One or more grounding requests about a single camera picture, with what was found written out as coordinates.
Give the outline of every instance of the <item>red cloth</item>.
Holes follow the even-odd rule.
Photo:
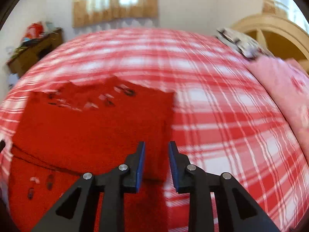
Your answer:
[[[128,87],[135,95],[127,96],[117,87]],[[140,193],[126,195],[126,229],[166,231],[162,184],[168,170],[172,105],[173,93],[116,77],[85,87],[68,83],[54,95],[33,92],[12,138],[15,157],[9,202],[21,231],[29,231],[39,221],[78,178],[76,174],[108,172],[134,153],[139,141],[146,142],[144,179],[156,182],[147,181]],[[55,187],[49,191],[45,180],[51,172]],[[40,184],[30,182],[31,177],[40,179]],[[28,200],[33,184],[34,198]]]

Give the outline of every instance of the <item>white wall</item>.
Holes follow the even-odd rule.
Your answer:
[[[162,27],[213,34],[215,29],[262,11],[262,0],[159,0],[159,19],[128,19],[73,29],[72,0],[47,0],[47,18],[64,29],[64,39],[120,27]]]
[[[215,0],[209,34],[216,28],[228,27],[249,15],[262,12],[263,0]]]
[[[7,46],[18,47],[27,27],[46,19],[46,0],[20,0],[0,30],[0,102],[8,92]]]

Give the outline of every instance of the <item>red and white plaid blanket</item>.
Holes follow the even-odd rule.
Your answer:
[[[179,151],[209,173],[230,172],[280,230],[295,227],[309,205],[309,168],[289,124],[246,62],[213,37],[160,29],[98,32],[61,45],[0,105],[0,139],[7,144],[0,155],[4,199],[10,139],[29,92],[53,91],[68,80],[97,83],[114,74],[176,91],[172,128]],[[189,195],[176,194],[169,177],[165,198],[170,232],[187,231]]]

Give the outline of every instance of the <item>clutter on dresser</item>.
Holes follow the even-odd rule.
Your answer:
[[[39,60],[63,43],[61,28],[43,33],[39,26],[33,27],[35,28],[32,28],[32,31],[35,29],[36,33],[34,35],[26,33],[21,46],[15,49],[7,62],[11,73],[17,73],[19,77],[22,77]]]

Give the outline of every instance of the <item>metal screw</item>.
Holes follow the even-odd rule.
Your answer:
[[[126,171],[126,170],[128,169],[128,166],[127,166],[126,164],[121,164],[121,165],[118,167],[118,169],[119,169],[120,171]]]
[[[226,180],[229,180],[229,179],[232,178],[232,175],[231,175],[230,173],[223,173],[223,174],[222,174],[222,177],[223,177],[224,179],[226,179]]]
[[[193,165],[193,164],[190,164],[190,165],[187,166],[187,169],[188,169],[189,171],[194,171],[194,170],[196,169],[196,166]]]
[[[89,180],[92,177],[91,173],[84,173],[84,175],[82,176],[85,180]]]

